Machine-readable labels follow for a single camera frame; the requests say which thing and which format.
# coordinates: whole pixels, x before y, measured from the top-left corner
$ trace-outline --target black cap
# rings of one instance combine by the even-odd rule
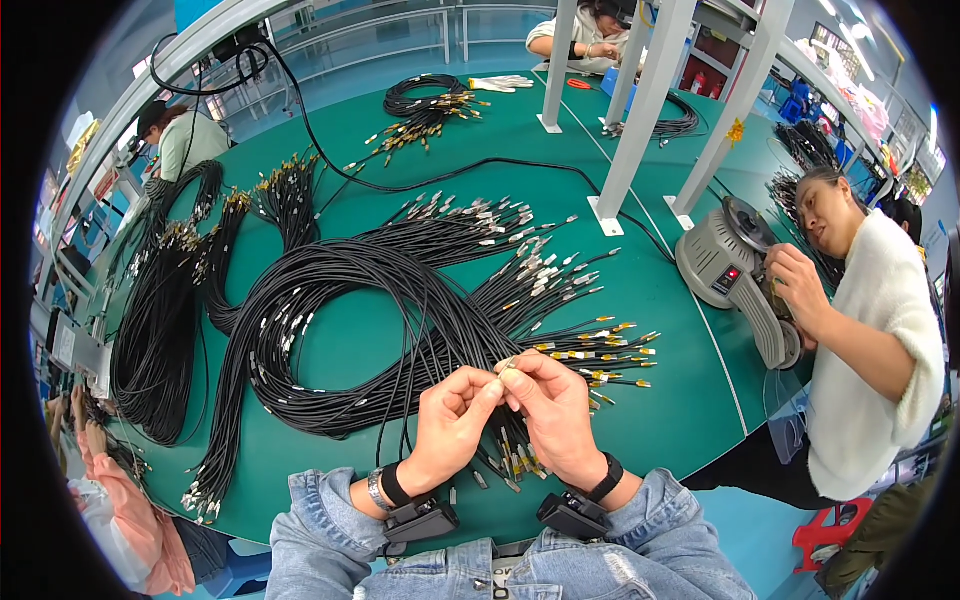
[[[136,139],[143,139],[150,130],[150,127],[156,125],[166,111],[167,103],[162,100],[154,100],[144,107],[143,110],[140,110],[140,114],[137,115],[140,120],[136,124]]]

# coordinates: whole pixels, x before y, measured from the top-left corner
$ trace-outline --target woman's hand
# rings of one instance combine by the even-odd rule
[[[91,421],[86,424],[86,444],[90,448],[91,456],[99,456],[107,452],[107,432],[99,424]]]
[[[503,391],[493,373],[461,367],[420,395],[417,445],[396,469],[409,496],[433,491],[470,462]]]
[[[586,58],[620,60],[620,50],[614,44],[590,44]]]
[[[76,420],[77,431],[86,430],[86,391],[84,385],[78,383],[73,386],[70,394],[70,404],[73,405],[73,418]]]
[[[593,490],[607,476],[607,458],[590,429],[587,382],[532,349],[495,368],[504,369],[507,403],[523,411],[537,457],[566,484]]]
[[[774,291],[783,298],[799,330],[807,341],[816,342],[832,308],[817,275],[813,261],[792,244],[777,244],[763,262],[770,278],[776,278]]]

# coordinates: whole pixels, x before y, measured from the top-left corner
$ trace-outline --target pink jacket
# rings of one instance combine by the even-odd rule
[[[173,520],[154,508],[106,453],[92,456],[85,432],[78,432],[77,444],[85,478],[99,482],[107,498],[99,509],[84,510],[84,519],[117,574],[131,589],[147,595],[193,593],[193,567]]]

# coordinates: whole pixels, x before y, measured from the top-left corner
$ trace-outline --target red stool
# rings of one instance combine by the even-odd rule
[[[870,498],[856,498],[850,502],[842,502],[832,509],[824,509],[817,513],[809,525],[798,527],[793,534],[793,545],[802,548],[804,551],[804,565],[793,569],[793,572],[800,573],[819,569],[820,563],[814,563],[813,559],[810,558],[817,546],[829,546],[835,543],[843,546],[856,531],[860,521],[867,515],[867,511],[873,504],[874,501]],[[856,515],[846,525],[840,525],[840,507],[847,505],[856,507]],[[834,513],[834,524],[825,527],[824,522],[831,511]]]

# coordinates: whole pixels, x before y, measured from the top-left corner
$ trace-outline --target black wrist strap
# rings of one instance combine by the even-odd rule
[[[613,488],[623,479],[623,467],[620,461],[613,458],[608,452],[603,452],[607,457],[607,476],[601,481],[592,492],[587,494],[587,500],[591,502],[600,502],[607,497],[607,494],[613,491]]]
[[[400,463],[393,463],[383,468],[380,473],[380,490],[387,494],[395,507],[400,508],[413,502],[410,495],[403,490],[400,483],[396,480],[396,468]]]

